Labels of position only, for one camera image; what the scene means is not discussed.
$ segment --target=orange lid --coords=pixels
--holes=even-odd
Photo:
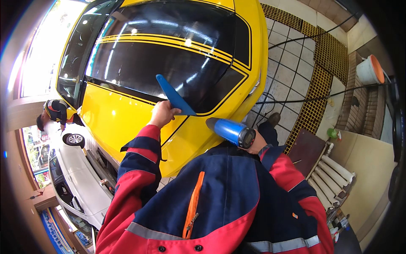
[[[376,59],[376,57],[374,55],[371,55],[370,57],[371,57],[371,63],[372,63],[372,67],[374,68],[375,75],[378,78],[379,82],[382,84],[383,82],[385,82],[385,77],[383,76],[382,67],[380,66],[378,59]]]

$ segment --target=dark hair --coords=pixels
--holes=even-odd
[[[44,131],[44,123],[42,122],[41,115],[37,117],[37,127],[40,131]]]

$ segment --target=white bucket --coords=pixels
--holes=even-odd
[[[362,85],[382,84],[385,81],[382,68],[374,55],[357,65],[356,74]]]

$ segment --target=hand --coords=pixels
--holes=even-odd
[[[240,149],[243,149],[243,150],[249,152],[250,154],[258,154],[261,151],[261,149],[267,145],[266,141],[263,139],[261,134],[257,130],[255,130],[255,132],[256,132],[256,136],[255,136],[252,146],[248,149],[239,147]]]
[[[152,110],[152,117],[148,124],[158,126],[161,129],[171,120],[175,120],[174,116],[181,112],[180,109],[172,108],[171,102],[168,100],[158,102]]]

